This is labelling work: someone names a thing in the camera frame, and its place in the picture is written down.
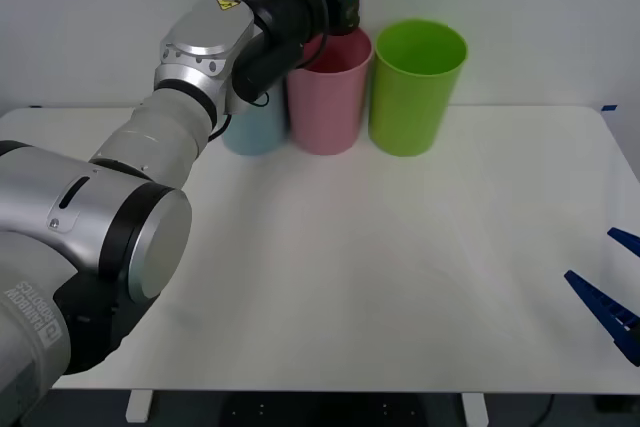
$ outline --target table surface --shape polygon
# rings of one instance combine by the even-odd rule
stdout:
[[[0,138],[87,159],[128,109],[25,109]],[[59,388],[640,393],[563,278],[640,312],[640,185],[581,107],[452,107],[433,149],[210,145],[189,245],[121,348]]]

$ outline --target cup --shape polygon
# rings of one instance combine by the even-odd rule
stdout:
[[[310,58],[317,37],[305,46]],[[329,37],[322,56],[306,69],[289,74],[289,113],[293,140],[316,155],[335,155],[358,138],[373,47],[367,34]]]
[[[271,152],[287,139],[287,113],[282,82],[274,85],[267,95],[248,105],[244,112],[234,115],[229,128],[222,135],[227,148],[239,155],[256,156]]]
[[[444,24],[405,20],[380,34],[376,58],[369,136],[391,155],[426,152],[467,58],[466,42]]]

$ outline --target warning label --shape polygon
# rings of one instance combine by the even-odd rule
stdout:
[[[233,9],[236,5],[239,5],[239,0],[218,0],[218,5],[222,10]]]

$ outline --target blue clamp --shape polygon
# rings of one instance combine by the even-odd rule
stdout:
[[[616,229],[615,227],[607,232],[607,235],[613,240],[617,241],[619,244],[622,244],[623,247],[626,247],[631,252],[636,254],[637,257],[640,257],[640,237],[636,237],[629,232]]]
[[[607,235],[640,257],[640,237],[613,228]],[[636,367],[640,367],[640,318],[606,296],[574,271],[565,275],[569,285],[582,299],[591,313],[613,337],[614,344]]]

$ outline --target table leg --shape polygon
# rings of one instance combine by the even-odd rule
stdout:
[[[462,394],[462,406],[464,416],[467,419],[467,427],[487,427],[489,414],[484,403],[484,394]]]
[[[132,390],[127,405],[127,422],[144,424],[149,420],[149,408],[153,400],[153,390]]]

